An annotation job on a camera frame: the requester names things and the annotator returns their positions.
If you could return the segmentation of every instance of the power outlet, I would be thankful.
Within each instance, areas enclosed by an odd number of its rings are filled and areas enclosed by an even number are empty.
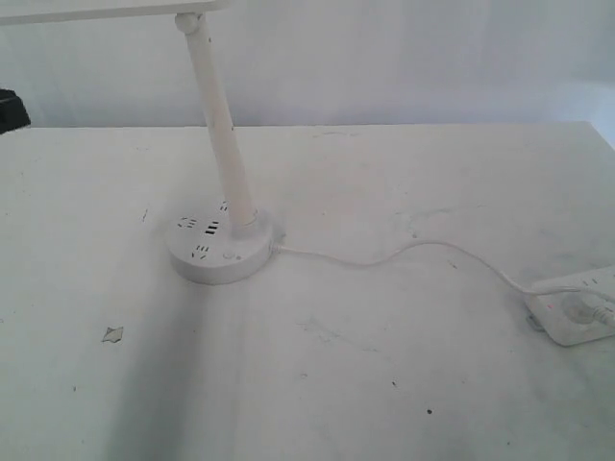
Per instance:
[[[597,269],[595,271],[581,272],[559,279],[548,279],[536,282],[531,288],[551,288],[556,286],[578,286],[592,288],[607,295],[615,296],[615,266]],[[561,346],[573,346],[587,341],[612,336],[615,328],[609,328],[597,321],[583,322],[577,319],[570,320],[566,309],[571,302],[570,293],[561,293],[548,296],[527,296],[526,304],[533,314],[534,322],[549,333],[549,336]]]

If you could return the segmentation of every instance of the white wall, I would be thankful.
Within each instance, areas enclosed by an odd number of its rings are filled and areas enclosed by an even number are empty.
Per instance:
[[[615,141],[613,0],[237,0],[210,23],[238,125],[582,119]],[[0,29],[0,86],[39,126],[204,123],[168,16]]]

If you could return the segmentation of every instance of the power cord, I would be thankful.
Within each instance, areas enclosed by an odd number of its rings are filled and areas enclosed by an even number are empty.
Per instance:
[[[306,255],[306,256],[319,257],[319,258],[322,258],[322,259],[326,259],[329,262],[334,262],[334,263],[341,264],[341,265],[344,265],[344,266],[358,267],[358,268],[367,268],[367,267],[379,266],[381,264],[384,264],[385,262],[390,261],[395,256],[398,256],[398,255],[400,255],[400,254],[402,254],[402,253],[404,253],[404,252],[406,252],[408,250],[411,250],[411,249],[416,248],[416,247],[426,246],[426,245],[437,245],[437,246],[441,246],[441,247],[453,248],[453,249],[457,250],[458,252],[463,253],[466,256],[470,256],[472,259],[478,261],[483,266],[485,266],[489,270],[491,270],[491,272],[493,272],[496,276],[498,276],[510,288],[512,288],[513,290],[515,290],[518,293],[521,293],[523,295],[527,295],[527,296],[547,296],[547,295],[556,295],[556,294],[559,294],[559,293],[582,293],[582,294],[587,294],[587,295],[594,295],[594,296],[597,296],[597,297],[601,298],[602,300],[607,301],[608,303],[615,304],[615,298],[613,298],[612,296],[609,296],[609,295],[607,295],[607,294],[605,294],[603,292],[600,292],[598,290],[593,290],[591,288],[581,288],[581,287],[578,287],[578,286],[557,286],[557,287],[535,289],[535,290],[530,290],[528,288],[524,288],[519,283],[517,283],[516,281],[511,279],[504,272],[502,272],[501,270],[499,270],[496,267],[494,267],[491,263],[489,263],[486,260],[484,260],[482,257],[480,257],[478,255],[475,255],[475,254],[473,254],[473,253],[471,253],[471,252],[469,252],[467,250],[464,250],[463,248],[457,246],[454,243],[446,242],[444,240],[428,240],[428,239],[413,240],[413,241],[405,244],[399,250],[396,250],[395,252],[393,252],[391,255],[388,255],[388,256],[385,256],[385,257],[382,257],[380,259],[376,259],[376,260],[370,261],[370,262],[351,261],[351,260],[348,260],[348,259],[342,259],[342,258],[337,257],[337,256],[325,255],[325,254],[319,253],[319,252],[306,251],[306,250],[297,250],[297,249],[294,249],[294,248],[286,247],[285,245],[276,245],[274,249],[276,251],[278,251],[278,252],[284,252],[284,253],[289,253],[289,254],[293,254],[293,255]],[[614,327],[615,328],[615,313],[612,310],[610,310],[609,308],[607,308],[605,306],[596,306],[596,307],[593,307],[593,309],[594,309],[593,317],[597,321],[601,322],[602,324],[605,324],[605,325],[608,325],[610,327]]]

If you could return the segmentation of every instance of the round power strip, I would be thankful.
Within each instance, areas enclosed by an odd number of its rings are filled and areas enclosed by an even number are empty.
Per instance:
[[[218,285],[251,276],[267,262],[273,247],[273,225],[267,214],[232,230],[228,207],[184,216],[171,223],[166,244],[171,261],[185,279]]]

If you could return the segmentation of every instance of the power strip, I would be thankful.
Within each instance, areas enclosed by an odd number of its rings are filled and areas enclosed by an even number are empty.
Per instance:
[[[553,288],[557,286],[577,286],[592,288],[607,295],[615,296],[615,266],[581,272],[559,279],[536,282],[531,289]],[[607,327],[591,318],[570,320],[571,311],[578,311],[577,305],[601,303],[592,295],[560,293],[548,296],[526,296],[526,304],[532,314],[529,320],[542,327],[549,336],[561,346],[573,346],[587,341],[615,335],[615,328]]]

